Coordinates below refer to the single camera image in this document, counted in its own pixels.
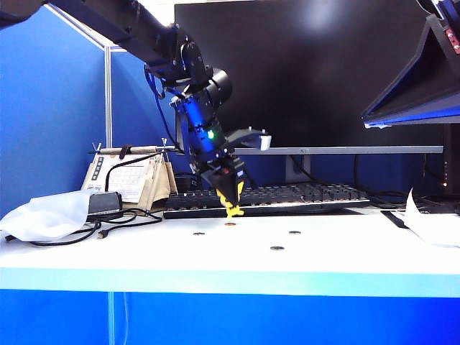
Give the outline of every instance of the blue cubicle wall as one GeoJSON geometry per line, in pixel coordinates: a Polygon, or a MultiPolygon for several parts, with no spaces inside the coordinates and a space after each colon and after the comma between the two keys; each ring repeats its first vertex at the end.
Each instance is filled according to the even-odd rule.
{"type": "MultiPolygon", "coordinates": [[[[127,52],[111,55],[115,147],[161,145],[161,138],[167,137],[155,98],[145,80],[143,66],[141,60],[127,52]]],[[[161,104],[169,127],[174,131],[174,111],[168,106],[169,100],[165,98],[161,104]]]]}
{"type": "Polygon", "coordinates": [[[46,8],[0,33],[0,216],[80,189],[105,141],[104,52],[46,8]]]}
{"type": "MultiPolygon", "coordinates": [[[[0,76],[1,217],[80,189],[91,142],[105,140],[104,52],[43,8],[0,32],[0,76]]],[[[106,301],[0,290],[0,344],[105,344],[106,301]]]]}

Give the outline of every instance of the black computer monitor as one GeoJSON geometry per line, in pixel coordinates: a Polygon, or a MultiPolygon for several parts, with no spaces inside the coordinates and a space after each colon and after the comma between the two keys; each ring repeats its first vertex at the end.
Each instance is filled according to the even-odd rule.
{"type": "Polygon", "coordinates": [[[440,125],[365,129],[360,117],[413,55],[425,17],[416,0],[175,5],[175,21],[205,62],[233,83],[218,112],[224,130],[266,129],[272,147],[289,149],[283,153],[431,145],[440,152],[440,125]]]}

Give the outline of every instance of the black cable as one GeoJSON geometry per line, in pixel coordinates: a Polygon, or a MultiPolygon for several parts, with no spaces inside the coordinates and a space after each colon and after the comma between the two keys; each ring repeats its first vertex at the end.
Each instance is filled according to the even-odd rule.
{"type": "Polygon", "coordinates": [[[73,232],[71,235],[82,234],[83,232],[93,231],[93,227],[94,226],[92,226],[91,228],[87,228],[87,229],[77,230],[77,231],[73,232]]]}
{"type": "Polygon", "coordinates": [[[437,180],[440,180],[440,181],[443,181],[443,178],[442,176],[439,176],[438,174],[436,174],[434,171],[432,171],[432,169],[429,167],[428,165],[428,153],[425,153],[424,155],[424,159],[423,159],[423,171],[427,172],[428,174],[430,174],[431,176],[433,176],[435,179],[437,180]]]}
{"type": "Polygon", "coordinates": [[[328,183],[322,181],[322,180],[319,180],[318,178],[315,178],[313,175],[311,175],[307,170],[305,170],[303,168],[303,166],[294,158],[294,155],[289,155],[289,158],[294,162],[295,166],[304,174],[306,175],[308,178],[310,178],[310,180],[312,180],[313,182],[315,183],[319,183],[320,185],[328,185],[328,183]]]}
{"type": "Polygon", "coordinates": [[[110,231],[113,231],[115,229],[120,229],[120,228],[131,228],[131,227],[134,227],[134,226],[142,226],[142,225],[149,225],[149,224],[156,224],[156,223],[159,223],[161,222],[163,219],[159,216],[154,216],[153,215],[153,212],[149,212],[149,211],[146,211],[146,210],[142,210],[140,208],[127,208],[126,210],[124,210],[124,212],[140,212],[140,213],[143,213],[146,217],[150,217],[150,218],[153,218],[154,220],[153,221],[145,221],[145,222],[142,222],[142,223],[136,223],[136,224],[124,224],[124,225],[117,225],[117,226],[112,226],[111,228],[109,229],[104,229],[104,230],[101,230],[100,232],[98,232],[98,236],[99,238],[106,238],[108,235],[109,235],[109,232],[110,231]]]}
{"type": "Polygon", "coordinates": [[[405,203],[395,203],[392,201],[387,201],[385,199],[379,198],[378,196],[375,195],[368,195],[367,196],[369,201],[371,202],[371,205],[377,208],[391,208],[391,209],[397,209],[397,208],[404,208],[405,203]]]}
{"type": "Polygon", "coordinates": [[[109,191],[109,178],[110,178],[110,172],[113,170],[113,169],[116,169],[118,167],[123,167],[125,165],[128,165],[128,164],[132,164],[132,163],[137,163],[137,162],[141,162],[143,160],[148,160],[149,158],[152,158],[154,156],[157,156],[157,155],[161,155],[162,153],[165,153],[165,152],[177,152],[176,149],[165,149],[161,152],[156,152],[156,153],[152,153],[151,155],[147,155],[147,156],[144,156],[144,157],[140,157],[140,158],[136,158],[135,160],[128,160],[126,162],[122,162],[122,163],[119,163],[117,165],[114,165],[113,167],[111,167],[109,169],[109,171],[107,172],[107,176],[106,176],[106,184],[105,184],[105,187],[104,187],[104,190],[107,192],[109,191]]]}
{"type": "Polygon", "coordinates": [[[251,174],[249,173],[248,169],[243,169],[244,174],[247,177],[247,180],[249,181],[249,184],[251,185],[252,189],[257,189],[257,183],[254,178],[252,178],[251,174]]]}
{"type": "Polygon", "coordinates": [[[359,155],[355,154],[354,159],[353,159],[353,184],[354,187],[358,190],[362,190],[366,192],[368,195],[369,199],[374,198],[378,200],[378,202],[372,202],[372,204],[376,207],[380,207],[379,205],[383,205],[384,207],[388,206],[395,206],[396,208],[401,207],[401,205],[405,205],[405,203],[398,203],[398,202],[392,202],[392,201],[387,201],[382,198],[379,198],[380,196],[386,196],[389,198],[405,198],[407,199],[408,193],[400,192],[397,190],[381,190],[381,191],[375,191],[375,190],[370,190],[361,183],[359,183],[359,178],[358,178],[358,165],[359,165],[359,155]]]}
{"type": "Polygon", "coordinates": [[[178,143],[173,139],[173,136],[171,135],[170,129],[166,122],[165,114],[163,113],[163,109],[160,105],[160,96],[157,90],[157,86],[155,85],[155,77],[150,74],[150,72],[147,69],[147,66],[144,66],[144,75],[145,80],[149,84],[150,90],[152,90],[153,95],[155,96],[155,103],[157,104],[158,111],[160,112],[160,116],[163,121],[163,126],[165,127],[166,133],[169,136],[171,142],[174,144],[174,146],[178,148],[178,143]]]}
{"type": "Polygon", "coordinates": [[[198,178],[198,175],[196,175],[195,173],[193,172],[175,172],[174,173],[174,176],[181,176],[181,175],[184,175],[184,176],[193,176],[195,178],[198,178]]]}
{"type": "Polygon", "coordinates": [[[118,218],[124,217],[125,213],[128,213],[127,210],[121,210],[121,211],[118,211],[118,212],[112,212],[112,213],[108,213],[108,214],[96,214],[96,215],[93,215],[93,216],[89,216],[88,220],[90,220],[90,221],[99,220],[99,221],[102,221],[104,223],[109,223],[109,224],[124,224],[124,223],[129,223],[130,221],[135,220],[136,217],[137,217],[137,213],[134,213],[134,215],[132,215],[132,217],[129,218],[129,219],[125,219],[123,221],[114,221],[113,220],[113,219],[118,219],[118,218]]]}
{"type": "MultiPolygon", "coordinates": [[[[88,237],[90,237],[92,234],[94,234],[96,232],[96,230],[100,229],[101,228],[101,221],[95,221],[94,223],[94,227],[92,229],[89,229],[89,232],[85,235],[85,236],[82,236],[82,237],[79,237],[77,239],[73,239],[71,241],[65,241],[65,242],[40,242],[40,241],[30,241],[29,243],[30,244],[33,244],[34,246],[39,246],[39,247],[51,247],[51,246],[66,246],[68,244],[74,244],[74,243],[77,243],[77,242],[81,242],[83,241],[84,239],[87,239],[88,237]]],[[[84,232],[84,231],[88,231],[88,229],[84,229],[84,230],[79,230],[79,231],[76,231],[74,232],[74,234],[78,234],[78,233],[81,233],[81,232],[84,232]]]]}

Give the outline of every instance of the white paper sheet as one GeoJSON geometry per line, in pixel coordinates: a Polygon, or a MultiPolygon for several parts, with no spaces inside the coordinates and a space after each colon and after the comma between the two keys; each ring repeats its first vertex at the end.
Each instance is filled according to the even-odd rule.
{"type": "Polygon", "coordinates": [[[460,216],[455,213],[421,213],[409,192],[404,224],[429,244],[460,246],[460,216]]]}
{"type": "MultiPolygon", "coordinates": [[[[83,189],[104,191],[107,172],[114,166],[127,160],[135,160],[145,155],[129,155],[120,160],[114,155],[97,155],[94,160],[90,178],[83,185],[83,189]]],[[[125,203],[138,203],[145,178],[149,169],[150,160],[118,167],[110,172],[109,192],[118,192],[125,203]]]]}

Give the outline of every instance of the blue partition panel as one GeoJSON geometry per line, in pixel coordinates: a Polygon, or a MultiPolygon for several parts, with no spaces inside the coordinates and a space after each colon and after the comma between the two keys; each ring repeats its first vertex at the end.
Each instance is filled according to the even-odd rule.
{"type": "Polygon", "coordinates": [[[0,290],[0,344],[109,343],[106,293],[0,290]]]}
{"type": "MultiPolygon", "coordinates": [[[[127,52],[113,52],[111,67],[114,147],[162,145],[161,138],[168,136],[145,80],[144,63],[127,52]]],[[[168,94],[160,104],[170,131],[175,135],[175,114],[169,106],[170,99],[168,94]]],[[[171,154],[170,158],[175,171],[190,172],[184,156],[171,154]]]]}
{"type": "Polygon", "coordinates": [[[357,183],[371,191],[394,190],[407,193],[411,188],[418,195],[442,193],[442,154],[398,155],[314,155],[311,158],[313,176],[327,183],[357,183]]]}
{"type": "MultiPolygon", "coordinates": [[[[460,299],[132,293],[128,301],[131,345],[460,344],[460,299]]],[[[123,329],[122,311],[118,320],[123,329]]]]}
{"type": "Polygon", "coordinates": [[[0,32],[0,216],[80,189],[105,140],[104,52],[48,9],[0,32]]]}

